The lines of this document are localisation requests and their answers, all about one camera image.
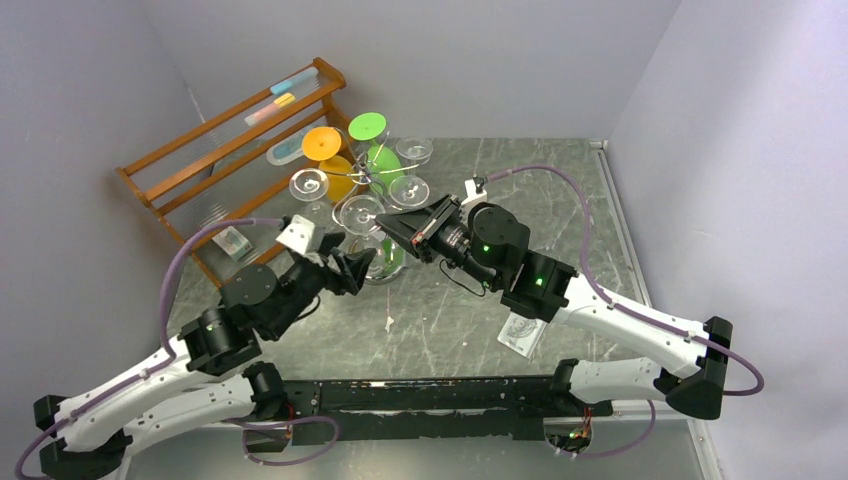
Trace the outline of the green plastic wine glass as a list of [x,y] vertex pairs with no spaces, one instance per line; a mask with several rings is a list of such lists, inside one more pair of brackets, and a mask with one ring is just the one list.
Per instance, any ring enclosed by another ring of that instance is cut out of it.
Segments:
[[364,164],[373,180],[375,193],[388,195],[393,181],[401,178],[401,162],[387,144],[389,127],[386,117],[378,112],[366,112],[354,117],[348,125],[350,137],[365,146]]

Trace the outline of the clear wine glass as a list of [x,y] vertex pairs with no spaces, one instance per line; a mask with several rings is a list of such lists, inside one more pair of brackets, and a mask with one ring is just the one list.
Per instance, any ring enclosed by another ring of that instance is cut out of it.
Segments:
[[317,168],[298,170],[290,179],[289,192],[300,204],[298,214],[320,227],[331,224],[327,174]]
[[404,174],[415,174],[432,157],[434,147],[430,139],[424,137],[404,137],[395,142],[394,151],[398,156]]

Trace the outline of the orange plastic wine glass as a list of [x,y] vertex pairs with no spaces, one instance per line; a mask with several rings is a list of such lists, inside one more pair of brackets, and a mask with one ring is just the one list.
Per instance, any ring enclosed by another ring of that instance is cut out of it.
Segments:
[[327,197],[333,204],[340,204],[358,185],[354,182],[352,163],[341,155],[345,146],[342,134],[330,126],[318,126],[303,137],[303,154],[318,164],[328,178]]

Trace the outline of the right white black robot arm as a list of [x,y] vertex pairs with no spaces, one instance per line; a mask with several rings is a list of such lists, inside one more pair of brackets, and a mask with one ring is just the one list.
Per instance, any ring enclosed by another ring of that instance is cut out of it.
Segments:
[[565,359],[552,376],[549,399],[561,414],[613,400],[659,400],[701,420],[719,418],[732,324],[677,319],[614,293],[529,247],[530,230],[501,206],[484,202],[467,215],[452,195],[411,211],[379,214],[378,228],[423,263],[444,259],[491,292],[511,313],[597,333],[638,358]]

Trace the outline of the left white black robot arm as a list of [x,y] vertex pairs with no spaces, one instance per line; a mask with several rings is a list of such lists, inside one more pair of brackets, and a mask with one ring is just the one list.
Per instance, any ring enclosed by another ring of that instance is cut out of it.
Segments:
[[164,440],[217,422],[265,422],[286,409],[284,381],[262,360],[263,344],[280,339],[323,292],[357,294],[376,252],[344,253],[341,232],[282,236],[294,243],[284,273],[245,266],[221,287],[219,304],[145,360],[86,393],[35,403],[43,478],[100,479]]

